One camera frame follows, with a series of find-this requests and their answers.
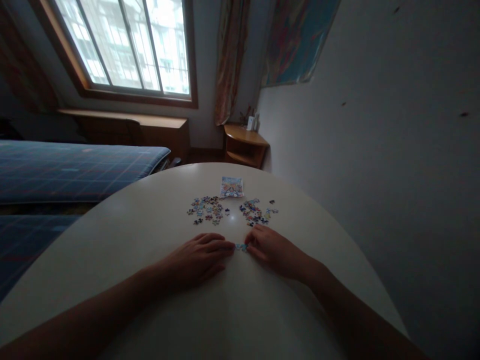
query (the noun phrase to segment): forearm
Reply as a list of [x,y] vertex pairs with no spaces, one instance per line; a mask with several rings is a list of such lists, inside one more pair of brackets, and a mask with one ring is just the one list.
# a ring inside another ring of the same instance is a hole
[[301,281],[321,303],[349,359],[427,359],[403,334],[348,290],[326,266],[310,260]]
[[164,295],[159,277],[149,268],[139,271],[4,346],[0,358],[97,357],[142,309]]

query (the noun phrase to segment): blue plaid bedding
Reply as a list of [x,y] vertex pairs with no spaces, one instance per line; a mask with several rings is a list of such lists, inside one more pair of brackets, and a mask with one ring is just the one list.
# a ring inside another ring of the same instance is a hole
[[80,216],[0,216],[0,302],[33,262]]
[[0,141],[0,204],[100,202],[148,176],[166,147]]

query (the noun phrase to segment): finger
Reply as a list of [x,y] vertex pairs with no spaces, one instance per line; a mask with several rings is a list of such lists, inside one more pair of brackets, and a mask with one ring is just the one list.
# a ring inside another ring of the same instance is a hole
[[267,229],[270,229],[269,227],[260,224],[256,224],[253,228],[260,231],[266,231]]
[[262,263],[267,263],[269,260],[265,256],[263,252],[261,252],[259,249],[257,249],[254,246],[248,246],[246,248],[246,251],[252,255],[255,259],[259,260]]
[[212,265],[200,277],[200,279],[199,279],[200,283],[206,282],[207,280],[213,278],[215,275],[222,272],[223,270],[225,270],[225,265],[223,265],[223,264]]
[[235,244],[225,240],[212,240],[209,243],[203,245],[205,252],[211,253],[217,250],[232,250]]
[[209,232],[208,234],[205,234],[202,236],[198,242],[200,244],[206,244],[211,242],[212,240],[225,240],[225,237],[223,235],[217,234],[215,232]]
[[208,254],[208,260],[210,260],[210,262],[212,264],[214,263],[218,263],[220,260],[222,259],[225,259],[225,258],[228,258],[229,256],[232,256],[234,254],[234,249],[225,249],[225,250],[222,250],[222,251],[214,251],[214,252],[210,252]]
[[202,233],[196,235],[194,238],[192,238],[192,239],[190,239],[189,241],[187,241],[187,243],[191,243],[191,242],[197,241],[197,240],[203,238],[205,235],[207,235],[207,233],[206,233],[206,232],[202,232]]
[[245,244],[250,244],[250,242],[258,239],[258,236],[261,234],[261,231],[254,227],[245,237]]

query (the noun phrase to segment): patterned curtain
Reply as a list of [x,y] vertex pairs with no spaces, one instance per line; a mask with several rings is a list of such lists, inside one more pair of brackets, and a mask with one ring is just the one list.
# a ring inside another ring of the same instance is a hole
[[59,102],[42,68],[0,2],[0,73],[11,92],[31,112],[55,111]]
[[248,35],[250,0],[222,0],[218,29],[215,125],[230,118],[237,101],[239,75]]

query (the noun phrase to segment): poster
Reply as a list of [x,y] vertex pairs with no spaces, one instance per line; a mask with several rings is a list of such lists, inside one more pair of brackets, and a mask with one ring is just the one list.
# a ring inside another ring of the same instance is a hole
[[276,0],[262,87],[310,81],[340,0]]

